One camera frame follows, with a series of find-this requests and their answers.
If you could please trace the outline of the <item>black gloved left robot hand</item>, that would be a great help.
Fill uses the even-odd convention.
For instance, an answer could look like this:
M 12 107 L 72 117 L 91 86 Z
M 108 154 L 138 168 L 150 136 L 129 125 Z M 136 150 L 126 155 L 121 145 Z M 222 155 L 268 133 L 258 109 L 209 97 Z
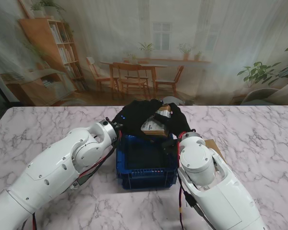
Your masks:
M 132 135 L 150 141 L 151 138 L 141 130 L 141 127 L 162 105 L 163 103 L 157 99 L 150 101 L 134 100 L 122 108 L 112 120 L 112 123 L 120 124 L 120 129 L 125 135 Z

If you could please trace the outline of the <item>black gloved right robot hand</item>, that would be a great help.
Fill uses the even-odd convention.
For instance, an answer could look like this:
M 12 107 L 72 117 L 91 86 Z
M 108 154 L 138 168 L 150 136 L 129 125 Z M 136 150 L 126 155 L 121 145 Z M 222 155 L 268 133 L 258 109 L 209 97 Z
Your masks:
M 154 114 L 153 118 L 165 125 L 169 133 L 175 135 L 177 138 L 180 138 L 182 133 L 191 132 L 186 116 L 181 112 L 181 109 L 174 103 L 170 103 L 169 106 L 172 112 L 170 118 L 160 114 Z

